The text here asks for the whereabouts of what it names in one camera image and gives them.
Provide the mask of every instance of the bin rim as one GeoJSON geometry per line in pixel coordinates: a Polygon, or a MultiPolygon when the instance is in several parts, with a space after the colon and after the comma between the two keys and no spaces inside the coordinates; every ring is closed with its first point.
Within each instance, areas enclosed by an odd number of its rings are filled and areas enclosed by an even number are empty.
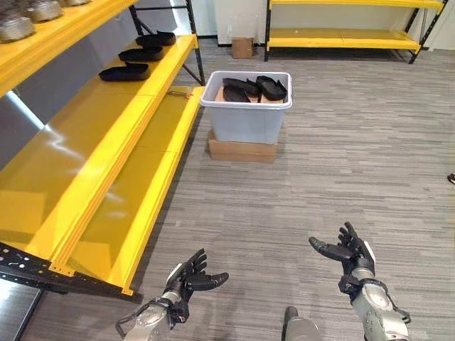
{"type": "Polygon", "coordinates": [[[204,107],[213,107],[213,108],[243,108],[243,109],[271,109],[271,110],[284,110],[292,107],[292,77],[287,72],[272,72],[272,71],[232,71],[232,70],[218,70],[212,72],[208,78],[207,85],[205,86],[204,93],[200,98],[200,104],[204,107]],[[255,74],[260,75],[286,75],[287,76],[287,101],[285,103],[244,103],[244,102],[216,102],[205,100],[204,97],[206,92],[210,88],[210,84],[213,79],[217,77],[219,73],[232,73],[232,74],[255,74]]]}

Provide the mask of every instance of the white plastic bin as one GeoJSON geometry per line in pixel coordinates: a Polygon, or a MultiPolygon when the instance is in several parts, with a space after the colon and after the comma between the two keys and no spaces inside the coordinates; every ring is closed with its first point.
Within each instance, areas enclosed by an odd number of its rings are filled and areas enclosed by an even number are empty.
{"type": "Polygon", "coordinates": [[[219,141],[275,144],[284,111],[292,107],[291,75],[285,72],[215,71],[210,76],[200,103],[211,115],[213,132],[219,141]],[[215,102],[223,78],[256,81],[257,76],[279,80],[287,89],[284,103],[215,102]]]}

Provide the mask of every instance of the gray carpet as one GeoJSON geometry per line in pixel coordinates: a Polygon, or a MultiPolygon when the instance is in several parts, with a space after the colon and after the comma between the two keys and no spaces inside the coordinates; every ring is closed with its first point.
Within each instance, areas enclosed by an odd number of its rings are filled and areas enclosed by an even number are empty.
{"type": "MultiPolygon", "coordinates": [[[[414,340],[453,340],[455,53],[423,52],[415,65],[388,51],[278,50],[268,63],[232,60],[200,42],[206,75],[217,69],[289,72],[274,164],[210,159],[210,119],[200,112],[135,280],[152,298],[178,262],[205,247],[219,290],[196,293],[191,318],[170,340],[279,340],[295,305],[325,340],[362,340],[338,291],[341,265],[308,245],[334,242],[350,220],[375,251],[378,278],[412,314],[414,340]]],[[[189,83],[181,72],[179,84],[189,83]]],[[[114,322],[136,306],[49,293],[24,341],[119,340],[114,322]]]]}

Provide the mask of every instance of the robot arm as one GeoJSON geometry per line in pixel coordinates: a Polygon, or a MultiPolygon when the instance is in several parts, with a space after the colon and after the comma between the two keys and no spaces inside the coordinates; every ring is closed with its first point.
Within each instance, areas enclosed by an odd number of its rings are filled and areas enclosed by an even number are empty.
{"type": "Polygon", "coordinates": [[[166,289],[161,297],[155,298],[135,313],[122,318],[115,325],[125,341],[165,340],[176,323],[185,323],[190,316],[189,300],[194,291],[206,291],[222,286],[229,274],[205,274],[207,266],[204,249],[196,252],[187,262],[180,263],[169,275],[166,289]],[[122,325],[136,320],[127,334],[122,325]]]}
{"type": "Polygon", "coordinates": [[[337,245],[314,237],[309,242],[318,253],[342,263],[344,275],[338,287],[350,296],[367,341],[410,340],[406,327],[411,322],[409,313],[399,309],[387,286],[375,279],[375,255],[370,245],[358,237],[349,222],[345,226],[340,228],[337,245]]]}

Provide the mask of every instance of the shelf board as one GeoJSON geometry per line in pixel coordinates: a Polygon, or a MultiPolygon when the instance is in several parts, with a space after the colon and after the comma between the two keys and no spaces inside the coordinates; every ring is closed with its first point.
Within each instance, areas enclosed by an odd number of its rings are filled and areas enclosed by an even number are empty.
{"type": "MultiPolygon", "coordinates": [[[[173,87],[189,91],[187,87],[173,87]]],[[[78,272],[131,294],[137,264],[193,126],[203,87],[190,99],[167,95],[68,261],[78,272]]]]}
{"type": "Polygon", "coordinates": [[[270,8],[274,5],[360,5],[360,6],[393,6],[435,9],[439,13],[444,6],[438,0],[270,0],[270,8]]]}
{"type": "Polygon", "coordinates": [[[94,0],[82,6],[64,7],[60,18],[35,24],[33,36],[0,43],[0,97],[135,2],[94,0]]]}
{"type": "Polygon", "coordinates": [[[0,240],[64,267],[196,41],[178,37],[143,82],[89,82],[0,172],[0,240]],[[99,84],[102,91],[87,91],[99,84]]]}
{"type": "Polygon", "coordinates": [[[420,49],[418,42],[402,31],[346,28],[272,28],[271,48],[390,48],[420,49]]]}

